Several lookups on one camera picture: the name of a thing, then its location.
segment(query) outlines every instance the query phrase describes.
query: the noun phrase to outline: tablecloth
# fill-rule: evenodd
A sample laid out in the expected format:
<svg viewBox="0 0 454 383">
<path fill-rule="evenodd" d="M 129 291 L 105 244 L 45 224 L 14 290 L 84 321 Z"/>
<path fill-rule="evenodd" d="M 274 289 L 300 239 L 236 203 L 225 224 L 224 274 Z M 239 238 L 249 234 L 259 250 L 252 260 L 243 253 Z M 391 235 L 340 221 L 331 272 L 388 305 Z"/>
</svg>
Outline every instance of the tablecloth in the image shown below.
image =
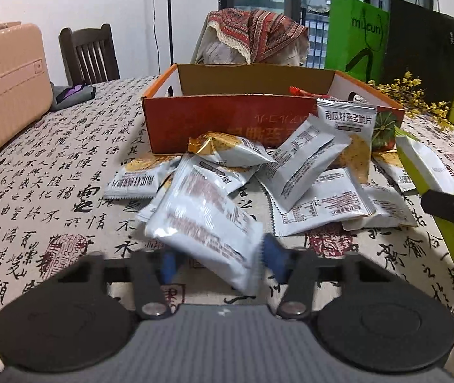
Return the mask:
<svg viewBox="0 0 454 383">
<path fill-rule="evenodd" d="M 119 258 L 161 246 L 144 237 L 135 219 L 147 200 L 102 197 L 123 163 L 150 150 L 140 96 L 151 80 L 98 84 L 95 99 L 48 113 L 0 151 L 0 309 L 85 253 Z M 454 131 L 440 131 L 425 117 L 405 119 L 403 129 L 432 147 L 454 176 Z M 370 178 L 395 186 L 376 165 Z M 272 231 L 268 200 L 256 179 L 231 197 Z M 350 234 L 334 223 L 281 241 L 325 257 L 360 252 L 445 304 L 454 316 L 454 265 L 445 243 L 419 197 L 404 198 L 417 228 Z M 275 307 L 285 291 L 267 272 L 257 296 L 241 295 L 193 260 L 162 288 L 172 307 L 184 302 Z M 113 284 L 110 294 L 132 307 L 130 285 Z M 324 283 L 316 295 L 314 308 L 320 309 L 338 295 L 338 284 Z M 446 369 L 454 375 L 454 348 Z"/>
</svg>

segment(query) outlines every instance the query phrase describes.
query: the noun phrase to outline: wooden chair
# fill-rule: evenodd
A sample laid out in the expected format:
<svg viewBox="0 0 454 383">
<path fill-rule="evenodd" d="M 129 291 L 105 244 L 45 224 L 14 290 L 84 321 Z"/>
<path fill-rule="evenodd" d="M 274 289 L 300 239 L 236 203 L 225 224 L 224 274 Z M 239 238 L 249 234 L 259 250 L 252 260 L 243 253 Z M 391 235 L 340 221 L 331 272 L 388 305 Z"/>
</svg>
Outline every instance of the wooden chair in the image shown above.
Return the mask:
<svg viewBox="0 0 454 383">
<path fill-rule="evenodd" d="M 75 32 L 63 29 L 60 49 L 70 85 L 120 79 L 109 24 L 103 24 L 100 29 L 84 28 Z"/>
</svg>

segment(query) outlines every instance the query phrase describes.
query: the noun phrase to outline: pink suitcase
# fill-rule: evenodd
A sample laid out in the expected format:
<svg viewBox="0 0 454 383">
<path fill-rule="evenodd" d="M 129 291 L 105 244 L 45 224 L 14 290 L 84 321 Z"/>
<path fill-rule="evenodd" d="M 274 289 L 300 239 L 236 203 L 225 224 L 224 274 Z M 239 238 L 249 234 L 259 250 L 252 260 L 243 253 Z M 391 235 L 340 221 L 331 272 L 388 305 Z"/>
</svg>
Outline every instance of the pink suitcase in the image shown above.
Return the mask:
<svg viewBox="0 0 454 383">
<path fill-rule="evenodd" d="M 0 148 L 44 115 L 53 100 L 42 34 L 34 24 L 0 24 Z"/>
</svg>

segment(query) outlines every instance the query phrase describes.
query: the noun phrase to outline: yellow dried flowers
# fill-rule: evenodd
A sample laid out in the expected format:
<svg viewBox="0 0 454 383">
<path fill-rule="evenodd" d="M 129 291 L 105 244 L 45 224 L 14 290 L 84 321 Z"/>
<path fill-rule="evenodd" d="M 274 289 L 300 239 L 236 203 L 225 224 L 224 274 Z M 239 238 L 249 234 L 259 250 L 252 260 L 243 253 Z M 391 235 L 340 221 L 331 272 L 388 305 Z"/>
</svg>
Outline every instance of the yellow dried flowers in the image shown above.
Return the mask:
<svg viewBox="0 0 454 383">
<path fill-rule="evenodd" d="M 401 104 L 408 117 L 415 118 L 419 114 L 426 114 L 438 124 L 441 130 L 453 130 L 454 125 L 447 119 L 449 113 L 447 102 L 425 103 L 424 91 L 417 88 L 421 83 L 422 81 L 414 79 L 410 72 L 406 72 L 402 79 L 394 79 L 393 84 L 376 85 L 374 80 L 368 82 L 370 86 Z"/>
</svg>

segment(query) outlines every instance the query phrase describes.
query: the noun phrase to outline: gray cloth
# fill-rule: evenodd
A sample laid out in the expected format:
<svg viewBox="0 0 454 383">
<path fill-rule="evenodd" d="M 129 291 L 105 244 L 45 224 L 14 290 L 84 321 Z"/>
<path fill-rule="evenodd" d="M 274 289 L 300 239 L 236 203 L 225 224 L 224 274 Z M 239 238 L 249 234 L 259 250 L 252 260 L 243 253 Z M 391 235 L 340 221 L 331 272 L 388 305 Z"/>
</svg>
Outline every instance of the gray cloth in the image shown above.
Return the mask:
<svg viewBox="0 0 454 383">
<path fill-rule="evenodd" d="M 87 102 L 93 99 L 96 95 L 96 89 L 94 86 L 85 86 L 80 91 L 73 93 L 72 95 L 65 98 L 62 102 L 57 103 L 57 96 L 60 95 L 63 91 L 71 86 L 55 86 L 51 82 L 51 88 L 53 89 L 53 103 L 51 105 L 50 111 L 61 111 L 62 109 L 72 107 L 78 103 Z"/>
</svg>

